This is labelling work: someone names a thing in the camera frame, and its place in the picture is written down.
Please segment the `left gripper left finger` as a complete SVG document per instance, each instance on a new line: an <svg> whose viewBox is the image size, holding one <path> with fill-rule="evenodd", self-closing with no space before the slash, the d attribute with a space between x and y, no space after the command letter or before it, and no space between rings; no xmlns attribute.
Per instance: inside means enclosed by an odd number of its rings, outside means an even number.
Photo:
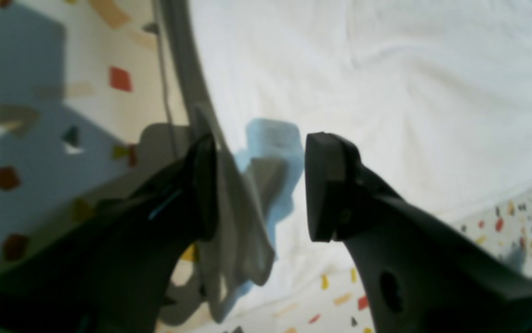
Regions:
<svg viewBox="0 0 532 333"><path fill-rule="evenodd" d="M179 258L219 220L217 147L186 157L135 193L0 275L0 333L151 333Z"/></svg>

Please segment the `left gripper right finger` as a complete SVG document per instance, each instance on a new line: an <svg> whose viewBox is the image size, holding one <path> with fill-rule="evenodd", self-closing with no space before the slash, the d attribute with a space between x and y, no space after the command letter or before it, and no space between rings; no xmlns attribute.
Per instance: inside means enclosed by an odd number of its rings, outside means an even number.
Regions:
<svg viewBox="0 0 532 333"><path fill-rule="evenodd" d="M532 279L408 203L331 133L306 137L309 235L340 241L378 333L532 333Z"/></svg>

